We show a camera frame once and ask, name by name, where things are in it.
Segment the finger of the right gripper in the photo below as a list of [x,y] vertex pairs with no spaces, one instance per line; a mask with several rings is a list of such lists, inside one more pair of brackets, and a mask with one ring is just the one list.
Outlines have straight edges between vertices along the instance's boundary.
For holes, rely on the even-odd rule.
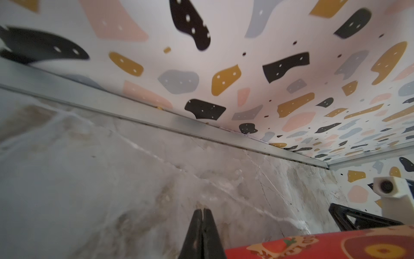
[[359,231],[372,228],[403,225],[403,223],[399,221],[387,219],[338,204],[330,204],[328,211],[340,231]]

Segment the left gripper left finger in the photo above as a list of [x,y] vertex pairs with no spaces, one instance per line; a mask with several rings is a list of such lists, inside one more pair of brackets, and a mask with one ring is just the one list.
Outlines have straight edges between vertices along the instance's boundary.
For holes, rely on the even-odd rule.
[[184,239],[184,243],[178,259],[201,259],[202,258],[202,223],[203,212],[196,209]]

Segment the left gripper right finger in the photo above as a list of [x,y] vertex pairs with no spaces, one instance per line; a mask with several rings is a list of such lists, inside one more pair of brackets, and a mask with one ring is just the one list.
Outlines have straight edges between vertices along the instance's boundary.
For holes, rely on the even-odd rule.
[[212,211],[207,208],[203,209],[202,241],[203,259],[226,259]]

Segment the red paper bag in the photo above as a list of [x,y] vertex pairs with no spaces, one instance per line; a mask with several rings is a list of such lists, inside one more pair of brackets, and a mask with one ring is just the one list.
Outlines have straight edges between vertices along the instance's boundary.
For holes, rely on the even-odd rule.
[[229,259],[412,259],[413,225],[317,235],[227,249]]

